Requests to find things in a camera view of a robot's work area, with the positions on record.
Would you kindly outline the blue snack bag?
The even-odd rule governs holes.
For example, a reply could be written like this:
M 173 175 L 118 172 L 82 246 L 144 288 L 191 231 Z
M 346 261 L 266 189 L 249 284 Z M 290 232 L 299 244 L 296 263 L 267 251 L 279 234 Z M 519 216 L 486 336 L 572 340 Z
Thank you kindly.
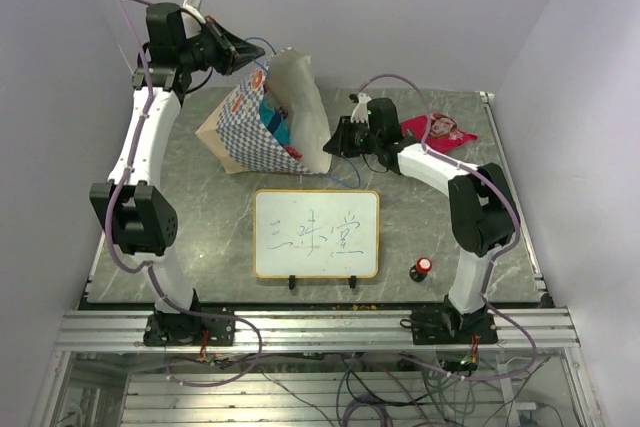
M 269 133 L 282 145 L 290 144 L 290 130 L 286 123 L 288 114 L 274 100 L 264 97 L 259 105 L 259 117 Z

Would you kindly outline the blue checkered paper bag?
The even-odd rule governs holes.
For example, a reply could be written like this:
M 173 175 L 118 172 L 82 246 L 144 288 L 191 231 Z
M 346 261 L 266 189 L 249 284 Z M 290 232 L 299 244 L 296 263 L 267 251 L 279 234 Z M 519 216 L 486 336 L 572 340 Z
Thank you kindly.
M 228 174 L 313 175 L 337 180 L 324 151 L 330 125 L 311 56 L 292 47 L 265 61 L 226 95 L 195 132 Z M 337 183 L 348 188 L 343 180 Z

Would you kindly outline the pink snack bag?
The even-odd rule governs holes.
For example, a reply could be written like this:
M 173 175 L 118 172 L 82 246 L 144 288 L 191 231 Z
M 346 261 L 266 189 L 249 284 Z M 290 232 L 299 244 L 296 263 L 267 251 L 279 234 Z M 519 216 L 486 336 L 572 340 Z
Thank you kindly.
M 442 113 L 417 116 L 401 122 L 400 126 L 405 137 L 413 137 L 419 142 L 428 133 L 427 146 L 442 154 L 478 139 L 477 135 L 461 130 L 454 119 Z

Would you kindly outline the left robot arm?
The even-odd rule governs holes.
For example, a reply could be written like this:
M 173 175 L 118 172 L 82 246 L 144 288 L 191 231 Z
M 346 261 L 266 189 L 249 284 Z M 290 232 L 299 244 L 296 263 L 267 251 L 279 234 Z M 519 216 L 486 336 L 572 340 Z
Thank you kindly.
M 228 76 L 264 56 L 201 13 L 202 0 L 146 3 L 147 41 L 132 73 L 133 109 L 126 137 L 106 181 L 89 198 L 115 265 L 146 278 L 154 295 L 143 342 L 148 347 L 229 346 L 238 317 L 206 311 L 175 250 L 178 214 L 160 191 L 162 162 L 196 72 Z

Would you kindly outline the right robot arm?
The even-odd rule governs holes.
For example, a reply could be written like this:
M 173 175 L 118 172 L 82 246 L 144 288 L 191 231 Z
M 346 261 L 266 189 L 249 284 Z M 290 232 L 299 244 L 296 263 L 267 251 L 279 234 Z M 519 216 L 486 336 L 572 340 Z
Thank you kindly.
M 405 135 L 389 98 L 358 93 L 350 100 L 351 114 L 339 119 L 323 150 L 343 158 L 374 155 L 383 168 L 448 198 L 460 254 L 436 325 L 448 340 L 463 342 L 488 313 L 487 290 L 497 259 L 520 238 L 520 219 L 504 172 L 495 163 L 478 166 L 455 160 L 424 139 Z

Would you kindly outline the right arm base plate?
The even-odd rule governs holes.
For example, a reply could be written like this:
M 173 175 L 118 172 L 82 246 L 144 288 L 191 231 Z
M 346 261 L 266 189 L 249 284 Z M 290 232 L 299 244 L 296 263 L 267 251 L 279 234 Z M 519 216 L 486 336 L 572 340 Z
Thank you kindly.
M 494 317 L 486 309 L 460 315 L 444 305 L 428 304 L 412 310 L 399 324 L 410 331 L 414 345 L 470 345 L 473 339 L 480 345 L 498 342 Z

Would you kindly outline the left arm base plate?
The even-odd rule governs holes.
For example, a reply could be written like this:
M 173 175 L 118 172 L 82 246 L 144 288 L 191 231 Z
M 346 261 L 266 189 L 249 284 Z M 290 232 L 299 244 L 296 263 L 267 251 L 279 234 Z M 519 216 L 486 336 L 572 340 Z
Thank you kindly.
M 204 319 L 182 313 L 169 314 L 154 310 L 147 318 L 143 345 L 146 347 L 231 346 L 235 321 Z

